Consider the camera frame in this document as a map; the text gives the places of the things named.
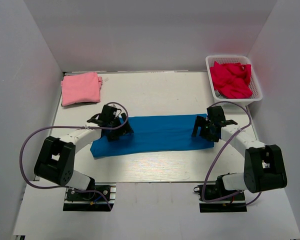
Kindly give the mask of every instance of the laundry basket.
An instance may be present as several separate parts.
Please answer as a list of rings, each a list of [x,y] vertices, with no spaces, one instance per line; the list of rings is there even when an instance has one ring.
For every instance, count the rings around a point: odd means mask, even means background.
[[[241,106],[247,106],[252,102],[255,101],[260,101],[262,99],[262,93],[261,89],[258,83],[258,79],[256,77],[255,71],[251,66],[251,79],[250,79],[250,84],[249,88],[252,91],[252,96],[250,98],[218,98],[215,93],[215,88],[214,84],[212,82],[211,78],[211,72],[210,72],[210,67],[214,66],[215,62],[219,64],[235,64],[235,63],[241,63],[241,64],[251,64],[249,59],[246,56],[240,56],[240,55],[211,55],[207,56],[205,58],[205,63],[206,63],[206,68],[208,71],[208,76],[210,80],[210,86],[212,90],[212,95],[213,95],[213,100],[215,103],[220,102],[220,101],[229,101],[233,102],[236,104],[239,104]]]

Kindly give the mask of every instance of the folded pink cloth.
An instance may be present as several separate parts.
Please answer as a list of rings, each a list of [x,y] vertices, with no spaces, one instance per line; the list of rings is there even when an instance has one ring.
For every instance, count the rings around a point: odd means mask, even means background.
[[[102,77],[96,72],[65,76],[61,82],[62,106],[75,103],[100,102]]]

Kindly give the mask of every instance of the blue cloth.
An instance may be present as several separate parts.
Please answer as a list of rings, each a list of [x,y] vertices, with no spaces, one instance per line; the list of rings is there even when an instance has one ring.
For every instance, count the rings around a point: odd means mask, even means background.
[[[93,157],[100,158],[144,152],[212,148],[213,142],[200,136],[191,137],[196,116],[197,114],[129,117],[134,134],[120,136],[119,140],[111,142],[103,136],[92,143],[90,151]]]

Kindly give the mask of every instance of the white table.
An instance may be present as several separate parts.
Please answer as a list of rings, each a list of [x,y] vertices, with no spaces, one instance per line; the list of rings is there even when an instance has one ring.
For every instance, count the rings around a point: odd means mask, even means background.
[[[55,125],[82,126],[99,113],[105,103],[112,101],[123,104],[130,116],[199,114],[205,113],[213,103],[207,73],[108,73],[101,76],[104,79],[102,102],[60,106]],[[248,123],[242,110],[226,110],[226,117],[241,126]],[[70,131],[56,129],[52,135],[57,137]],[[254,134],[251,127],[246,131]],[[256,204],[248,207],[248,212],[199,213],[198,196],[193,188],[195,182],[204,180],[222,144],[221,141],[205,150],[149,152],[100,159],[93,159],[87,146],[76,155],[75,169],[97,182],[117,183],[113,210],[64,212],[65,189],[39,190],[27,186],[14,234],[25,235],[26,240],[300,238],[283,189],[264,192]],[[243,157],[229,146],[210,180],[228,172],[242,172],[243,167]],[[43,179],[35,183],[51,184]],[[255,197],[249,192],[245,196],[247,201]]]

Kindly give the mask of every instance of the wall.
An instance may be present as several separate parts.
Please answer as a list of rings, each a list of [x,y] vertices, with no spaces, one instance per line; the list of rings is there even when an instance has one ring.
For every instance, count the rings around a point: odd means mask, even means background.
[[[247,55],[276,0],[25,0],[61,70],[203,70]]]
[[[61,77],[25,3],[0,0],[0,240],[11,239],[25,187],[20,147],[31,132],[52,123]],[[25,170],[32,179],[45,135],[25,152]]]
[[[263,92],[250,108],[256,130],[282,149],[286,194],[300,230],[300,0],[278,1],[248,57]]]

